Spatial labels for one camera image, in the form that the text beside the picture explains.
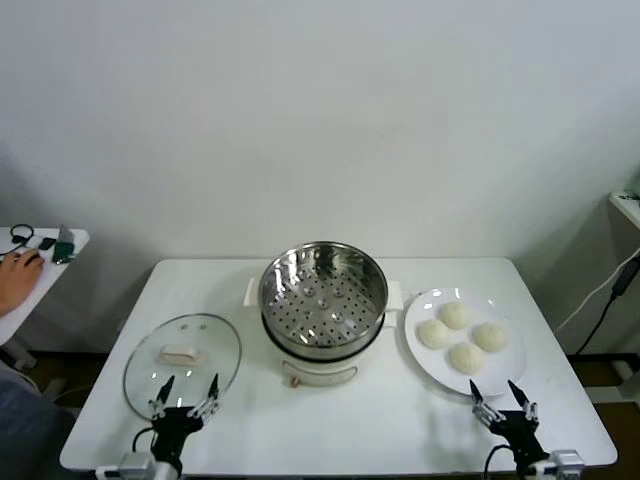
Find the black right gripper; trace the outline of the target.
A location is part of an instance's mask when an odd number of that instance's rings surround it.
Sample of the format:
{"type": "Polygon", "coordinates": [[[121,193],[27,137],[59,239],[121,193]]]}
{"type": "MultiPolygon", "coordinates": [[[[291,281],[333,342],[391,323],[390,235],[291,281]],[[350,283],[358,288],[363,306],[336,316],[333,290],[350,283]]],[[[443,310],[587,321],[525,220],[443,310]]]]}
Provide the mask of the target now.
{"type": "Polygon", "coordinates": [[[508,386],[522,411],[495,410],[489,406],[473,380],[469,380],[473,399],[472,412],[482,424],[492,424],[492,432],[503,437],[514,457],[517,473],[528,473],[530,466],[547,460],[535,433],[539,426],[538,405],[531,402],[525,392],[512,380],[508,386]]]}

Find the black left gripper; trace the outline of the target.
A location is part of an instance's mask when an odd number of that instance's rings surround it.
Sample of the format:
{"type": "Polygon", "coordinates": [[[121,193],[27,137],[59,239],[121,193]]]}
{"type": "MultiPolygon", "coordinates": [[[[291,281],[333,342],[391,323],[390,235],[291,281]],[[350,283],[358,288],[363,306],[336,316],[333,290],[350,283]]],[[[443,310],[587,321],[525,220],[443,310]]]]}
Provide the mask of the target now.
{"type": "Polygon", "coordinates": [[[202,419],[210,419],[220,406],[219,374],[216,373],[206,397],[196,406],[165,409],[174,381],[175,376],[171,375],[157,396],[148,402],[151,409],[151,425],[156,433],[151,451],[157,461],[166,463],[176,463],[180,460],[188,436],[201,430],[204,426],[202,419]]]}

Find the person's bare hand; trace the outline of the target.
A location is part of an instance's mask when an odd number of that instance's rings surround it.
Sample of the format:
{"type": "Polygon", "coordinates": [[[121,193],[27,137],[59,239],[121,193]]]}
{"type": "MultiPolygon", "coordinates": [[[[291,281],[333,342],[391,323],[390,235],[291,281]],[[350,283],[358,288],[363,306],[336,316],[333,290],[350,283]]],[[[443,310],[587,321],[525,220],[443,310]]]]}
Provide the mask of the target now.
{"type": "Polygon", "coordinates": [[[44,259],[36,249],[12,252],[1,261],[0,312],[4,317],[16,310],[31,294],[40,279],[44,259]]]}

